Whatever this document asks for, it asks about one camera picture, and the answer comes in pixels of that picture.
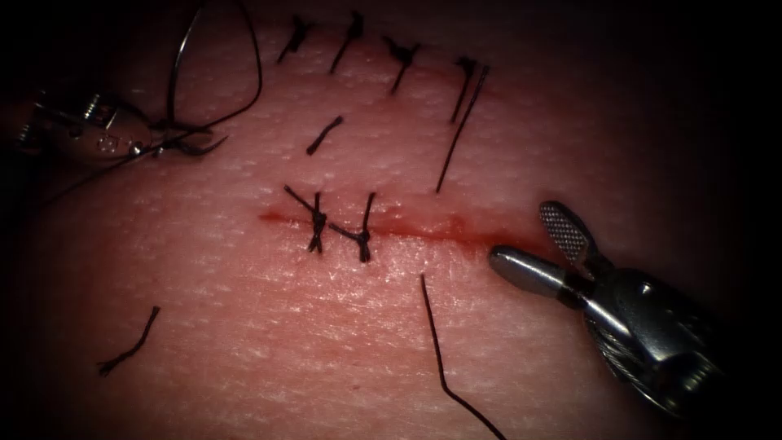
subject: loose suture thread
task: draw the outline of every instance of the loose suture thread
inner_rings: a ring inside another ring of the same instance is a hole
[[[399,69],[397,79],[393,82],[393,87],[391,87],[391,95],[393,95],[397,92],[399,83],[402,82],[402,76],[404,76],[407,68],[413,64],[413,57],[415,56],[415,53],[418,51],[418,49],[421,48],[421,45],[416,43],[412,48],[408,49],[406,47],[399,46],[390,37],[383,36],[383,41],[389,46],[391,56],[402,63],[402,68]]]
[[[328,227],[334,231],[339,232],[343,236],[355,241],[358,244],[358,260],[361,262],[369,262],[371,255],[369,254],[369,230],[367,224],[369,223],[369,211],[372,208],[372,201],[375,199],[375,193],[369,195],[367,200],[367,208],[364,210],[364,220],[361,226],[361,232],[354,234],[353,232],[346,231],[334,223],[329,223]]]
[[[323,140],[326,138],[326,134],[328,134],[329,131],[331,131],[334,127],[338,126],[344,121],[345,119],[342,116],[338,116],[331,124],[326,125],[326,128],[324,128],[323,131],[320,132],[320,134],[315,139],[315,141],[312,142],[312,145],[307,147],[307,154],[312,156],[315,153],[315,150],[317,150],[318,147],[320,147],[320,143],[323,142]]]
[[[328,73],[330,75],[333,74],[336,70],[336,65],[339,64],[340,60],[342,59],[342,55],[345,54],[345,50],[347,50],[350,42],[360,38],[364,34],[364,16],[356,11],[351,11],[350,14],[353,16],[353,23],[348,28],[348,33],[345,36],[345,42],[342,43],[342,46],[334,57],[332,67],[328,69]]]
[[[120,354],[119,356],[115,357],[114,359],[106,362],[98,362],[98,365],[100,366],[100,369],[98,370],[98,374],[100,376],[106,377],[108,376],[108,373],[112,372],[114,367],[116,367],[120,362],[124,361],[125,359],[129,358],[130,356],[133,356],[136,354],[137,351],[139,351],[144,345],[144,342],[147,341],[147,335],[149,335],[149,330],[152,328],[152,323],[155,321],[155,317],[157,314],[160,313],[160,307],[154,306],[152,307],[152,314],[149,316],[149,319],[147,320],[147,326],[144,327],[144,333],[141,334],[141,339],[136,342],[136,345],[133,346],[130,350],[126,351],[125,353]]]
[[[456,129],[456,134],[454,135],[453,142],[450,143],[450,148],[448,149],[448,156],[446,156],[446,163],[442,166],[442,172],[440,173],[440,179],[437,180],[437,189],[435,190],[436,193],[440,192],[440,188],[442,187],[442,181],[444,178],[446,178],[446,171],[448,170],[448,165],[450,164],[450,158],[454,155],[454,148],[456,148],[456,141],[459,140],[459,135],[462,134],[462,129],[464,128],[464,124],[467,122],[467,118],[470,116],[470,112],[472,111],[472,106],[475,105],[476,99],[478,99],[478,94],[481,93],[481,88],[483,87],[483,81],[486,80],[486,75],[489,74],[489,66],[483,66],[483,70],[481,71],[481,78],[478,80],[478,84],[475,86],[475,91],[472,92],[472,98],[470,98],[470,103],[467,105],[467,110],[464,111],[464,116],[462,116],[462,121],[459,123],[459,128]]]
[[[469,86],[472,75],[475,73],[475,66],[477,63],[474,59],[460,56],[454,64],[460,66],[464,70],[464,84],[462,85],[462,90],[459,92],[459,98],[456,100],[454,114],[450,116],[451,124],[456,122],[456,117],[459,115],[459,109],[462,107],[462,101],[464,101],[464,96],[467,94],[467,86]]]
[[[312,240],[310,240],[307,250],[312,252],[314,249],[317,249],[318,253],[323,253],[323,243],[320,240],[320,235],[323,233],[323,228],[326,227],[327,216],[320,212],[320,193],[315,193],[315,206],[312,206],[307,203],[307,200],[293,192],[288,185],[285,185],[283,189],[312,213]]]
[[[483,414],[481,414],[480,411],[475,409],[472,405],[470,405],[466,400],[459,397],[456,393],[450,390],[448,388],[448,383],[446,382],[446,372],[445,369],[442,366],[442,354],[440,353],[440,342],[437,339],[437,329],[434,326],[434,316],[432,314],[432,305],[429,303],[429,295],[426,292],[426,280],[424,278],[424,274],[421,274],[421,292],[424,295],[424,304],[426,305],[426,316],[429,319],[429,328],[432,330],[432,341],[434,343],[434,354],[437,356],[437,373],[440,375],[440,385],[442,386],[442,390],[448,394],[448,397],[454,399],[459,405],[464,407],[467,411],[470,411],[478,420],[483,423],[483,425],[486,426],[486,428],[491,431],[492,434],[496,438],[499,438],[499,440],[506,440],[503,433],[497,429],[494,424],[489,421]]]
[[[288,40],[288,44],[285,45],[283,51],[279,53],[277,64],[283,62],[283,59],[288,52],[296,53],[299,50],[299,46],[301,46],[304,39],[307,37],[307,31],[312,29],[313,26],[315,26],[315,23],[305,23],[300,16],[293,16],[293,35],[291,36],[291,39]]]
[[[198,22],[198,19],[200,17],[200,14],[202,10],[204,9],[207,2],[201,2],[201,4],[196,8],[195,14],[193,14],[192,19],[190,21],[190,24],[187,26],[187,29],[185,30],[185,33],[182,37],[182,40],[179,43],[177,54],[174,56],[174,62],[171,67],[171,72],[169,75],[169,87],[166,92],[166,115],[168,117],[167,122],[169,123],[169,126],[175,127],[180,126],[175,120],[174,120],[174,95],[176,93],[176,84],[177,84],[177,78],[179,76],[179,65],[182,61],[182,56],[185,53],[185,50],[187,48],[187,41],[190,35],[193,32],[193,29],[196,26],[196,23]],[[258,72],[258,87],[255,90],[255,94],[250,99],[250,101],[245,104],[242,108],[239,108],[238,110],[235,110],[231,113],[228,113],[225,116],[219,117],[215,119],[214,121],[211,121],[207,124],[200,125],[198,127],[195,127],[191,130],[188,130],[184,134],[180,134],[178,136],[172,137],[171,139],[166,139],[163,143],[159,145],[151,145],[149,147],[145,147],[139,152],[132,152],[128,154],[128,156],[124,159],[119,160],[116,164],[113,164],[111,166],[108,166],[107,168],[100,169],[98,171],[95,171],[94,173],[90,174],[86,178],[83,178],[82,180],[75,182],[74,184],[66,187],[61,192],[55,194],[50,199],[45,200],[43,203],[41,203],[39,206],[37,206],[35,209],[33,209],[33,213],[39,212],[46,208],[49,205],[54,204],[57,200],[62,199],[67,194],[70,194],[73,191],[76,191],[79,187],[82,187],[86,185],[89,182],[92,182],[110,172],[112,172],[115,169],[118,169],[126,164],[129,164],[130,162],[136,161],[138,158],[142,156],[146,156],[149,153],[157,152],[160,153],[163,149],[168,149],[172,147],[178,147],[178,149],[185,154],[189,156],[203,156],[204,154],[207,154],[209,152],[214,151],[217,147],[222,145],[226,139],[227,136],[217,141],[215,144],[213,144],[210,147],[207,148],[201,148],[199,150],[194,150],[192,148],[189,148],[184,143],[181,143],[183,139],[185,139],[188,136],[191,136],[193,134],[203,132],[205,130],[208,130],[209,128],[227,121],[233,117],[238,116],[239,114],[246,112],[250,107],[252,107],[257,101],[258,97],[261,95],[261,89],[263,88],[263,71],[261,69],[261,52],[258,48],[258,40],[256,38],[255,34],[255,28],[253,27],[253,21],[250,19],[250,15],[247,12],[247,8],[244,6],[244,4],[239,0],[233,0],[234,5],[239,9],[239,13],[242,16],[242,19],[244,21],[244,24],[247,27],[250,41],[253,44],[253,51],[255,55],[255,65],[256,70]]]

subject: cut suture tail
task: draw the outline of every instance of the cut suture tail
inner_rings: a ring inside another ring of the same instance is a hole
[[[142,345],[144,345],[144,342],[147,341],[147,335],[149,335],[149,330],[150,328],[152,328],[152,323],[155,321],[155,317],[159,312],[160,312],[160,307],[158,306],[152,307],[152,314],[150,315],[149,320],[147,321],[147,326],[144,327],[144,333],[142,333],[141,339],[139,339],[138,342],[136,342],[136,345],[134,345],[133,348],[126,351],[125,353],[120,354],[119,356],[115,357],[110,361],[98,362],[98,365],[100,366],[98,374],[100,374],[100,376],[103,377],[108,376],[108,373],[112,372],[114,367],[116,367],[120,362],[124,361],[130,356],[133,356],[134,354],[136,354],[137,351],[141,349]]]
[[[332,67],[328,69],[329,74],[333,74],[336,70],[336,65],[339,64],[340,60],[342,59],[342,55],[345,54],[345,50],[347,50],[350,42],[360,38],[364,34],[364,16],[356,11],[351,11],[350,14],[353,16],[353,23],[348,28],[348,34],[345,36],[345,42],[342,43],[342,47],[340,47],[339,51],[334,57]]]
[[[459,98],[456,100],[454,113],[450,116],[451,124],[456,122],[456,117],[459,115],[459,109],[462,107],[462,101],[464,101],[464,96],[467,94],[467,86],[469,86],[472,75],[475,73],[475,66],[477,63],[474,59],[460,56],[454,64],[460,66],[464,70],[464,84],[462,85],[462,91],[459,92]]]
[[[429,319],[429,328],[432,330],[432,341],[434,343],[434,354],[437,356],[437,373],[440,375],[440,385],[442,386],[442,390],[448,394],[448,397],[454,399],[459,405],[464,407],[467,411],[470,411],[478,420],[483,423],[483,425],[486,426],[486,428],[491,431],[492,434],[496,438],[499,438],[500,440],[506,440],[503,433],[499,432],[499,429],[497,429],[494,424],[492,424],[489,419],[487,419],[483,414],[481,414],[480,411],[475,409],[472,405],[470,405],[466,400],[459,397],[454,393],[453,391],[448,388],[448,383],[446,382],[446,372],[443,369],[442,366],[442,354],[440,353],[440,342],[437,339],[437,329],[434,326],[434,317],[432,315],[432,306],[429,304],[429,295],[426,292],[426,280],[424,278],[424,274],[421,274],[421,292],[424,295],[424,304],[426,305],[426,316]]]
[[[301,46],[304,39],[307,37],[307,31],[312,29],[313,26],[315,26],[315,23],[306,24],[300,16],[293,16],[293,35],[291,36],[290,41],[288,41],[288,44],[283,48],[283,51],[279,53],[277,64],[283,62],[283,59],[288,52],[296,53],[299,50],[299,46]]]
[[[406,47],[399,46],[390,37],[383,36],[383,41],[386,45],[388,45],[391,56],[402,63],[402,68],[399,69],[397,79],[393,82],[393,87],[391,87],[391,95],[393,95],[397,92],[399,84],[402,82],[402,77],[407,71],[407,68],[413,64],[413,56],[415,56],[415,53],[419,48],[421,48],[421,45],[416,43],[412,48],[408,49]]]
[[[342,122],[344,122],[345,119],[341,116],[336,117],[336,119],[329,125],[326,125],[326,128],[323,129],[323,131],[320,132],[318,137],[315,139],[314,142],[312,142],[312,145],[307,147],[307,154],[312,156],[315,151],[320,147],[320,143],[323,142],[323,140],[326,138],[326,135],[329,131],[331,131],[334,127],[338,126]]]
[[[454,135],[453,142],[450,143],[450,148],[448,149],[448,156],[446,156],[446,163],[442,166],[442,172],[440,173],[440,178],[437,180],[437,189],[435,189],[436,193],[440,192],[440,188],[442,187],[442,181],[446,178],[446,171],[448,170],[448,165],[450,165],[450,159],[454,155],[454,148],[456,148],[456,142],[459,140],[459,135],[462,134],[462,130],[464,129],[464,124],[467,122],[467,118],[470,116],[470,112],[472,111],[472,106],[475,105],[475,101],[478,99],[478,94],[481,93],[481,88],[483,87],[483,81],[486,80],[486,75],[489,74],[489,66],[483,66],[483,70],[481,71],[481,78],[478,80],[478,84],[475,86],[475,91],[472,92],[472,98],[470,99],[470,103],[467,105],[467,110],[464,111],[464,116],[462,117],[462,121],[459,123],[459,128],[456,129],[456,134]]]

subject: skin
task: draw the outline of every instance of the skin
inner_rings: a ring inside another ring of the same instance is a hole
[[[353,7],[367,17],[365,34],[329,76]],[[122,42],[105,77],[154,120],[178,39],[171,24],[188,10],[144,8],[131,9],[146,32]],[[6,334],[18,336],[6,366],[17,429],[60,438],[491,438],[440,388],[425,273],[450,387],[508,438],[679,432],[611,376],[579,314],[514,289],[485,261],[502,243],[562,262],[537,219],[538,203],[557,199],[619,266],[740,320],[741,237],[724,233],[740,229],[734,156],[697,60],[676,36],[648,17],[564,4],[249,8],[263,89],[215,128],[215,139],[230,135],[222,147],[198,159],[146,157],[18,231],[4,275]],[[238,16],[212,13],[182,66],[183,121],[219,117],[255,87]],[[318,24],[276,65],[293,13]],[[422,44],[395,96],[400,64],[381,35]],[[458,55],[492,69],[436,195],[456,129],[448,120],[463,81]],[[345,123],[307,156],[337,115]],[[84,173],[61,164],[34,197]],[[320,191],[329,222],[351,231],[377,192],[371,262],[328,229],[324,253],[307,253],[310,214],[284,184],[310,203]],[[100,378],[95,363],[129,349],[154,305],[161,312],[146,345]],[[32,414],[46,423],[27,423]]]

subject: metal instrument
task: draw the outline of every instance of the metal instrument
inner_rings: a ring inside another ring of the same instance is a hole
[[[495,246],[489,264],[525,291],[583,310],[613,374],[676,418],[688,418],[727,381],[714,322],[682,293],[636,269],[617,269],[581,218],[557,201],[540,218],[578,274],[531,253]]]

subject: forceps tip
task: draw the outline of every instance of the forceps tip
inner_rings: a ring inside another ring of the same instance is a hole
[[[548,260],[504,244],[489,251],[489,266],[517,288],[549,298],[557,297],[567,275],[565,269]]]

